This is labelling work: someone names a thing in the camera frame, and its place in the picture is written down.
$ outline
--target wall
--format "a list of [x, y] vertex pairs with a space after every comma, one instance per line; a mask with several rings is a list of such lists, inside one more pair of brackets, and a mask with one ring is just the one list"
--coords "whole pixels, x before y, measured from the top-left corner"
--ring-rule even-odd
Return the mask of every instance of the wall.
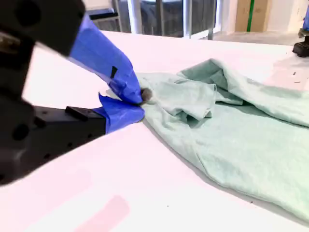
[[238, 0], [223, 0], [222, 1], [222, 31], [226, 34], [235, 31], [235, 22], [237, 15], [237, 2]]
[[302, 26], [308, 0], [272, 0], [268, 31], [296, 32]]

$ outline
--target green stripe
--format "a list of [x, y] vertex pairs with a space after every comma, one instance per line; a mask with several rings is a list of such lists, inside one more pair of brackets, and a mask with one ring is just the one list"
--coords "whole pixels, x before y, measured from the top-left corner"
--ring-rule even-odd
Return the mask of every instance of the green stripe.
[[251, 0], [247, 32], [251, 31], [253, 9], [254, 9], [254, 0]]

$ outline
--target floor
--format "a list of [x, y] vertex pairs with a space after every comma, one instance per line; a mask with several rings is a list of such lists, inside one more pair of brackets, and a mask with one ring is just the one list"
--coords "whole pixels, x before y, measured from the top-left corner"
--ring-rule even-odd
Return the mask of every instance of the floor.
[[295, 43], [303, 42], [304, 38], [299, 39], [297, 32], [235, 32], [232, 34], [214, 34], [214, 40], [230, 41], [255, 44], [279, 44], [293, 46]]

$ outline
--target robotic arm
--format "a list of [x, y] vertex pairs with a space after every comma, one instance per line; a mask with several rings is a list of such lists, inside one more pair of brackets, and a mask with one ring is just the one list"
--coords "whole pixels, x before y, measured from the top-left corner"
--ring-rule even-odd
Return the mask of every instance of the robotic arm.
[[[81, 0], [1, 1], [0, 185], [144, 117], [139, 105], [150, 92], [140, 89], [129, 59], [84, 13]], [[103, 106], [98, 109], [65, 110], [24, 101], [22, 91], [36, 42], [96, 73], [122, 101], [100, 96]]]

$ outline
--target table surface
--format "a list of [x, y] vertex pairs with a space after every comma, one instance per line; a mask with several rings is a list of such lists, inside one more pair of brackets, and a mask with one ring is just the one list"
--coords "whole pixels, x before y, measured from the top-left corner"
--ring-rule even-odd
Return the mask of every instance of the table surface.
[[[309, 59], [297, 58], [289, 46], [104, 33], [136, 72], [176, 73], [220, 58], [244, 74], [259, 66], [257, 80], [284, 86], [302, 79], [309, 66]], [[35, 105], [94, 108], [100, 106], [98, 92], [107, 90], [94, 74], [37, 47], [23, 96]], [[3, 232], [309, 230], [273, 204], [210, 181], [143, 123], [96, 139], [0, 188], [0, 218]]]

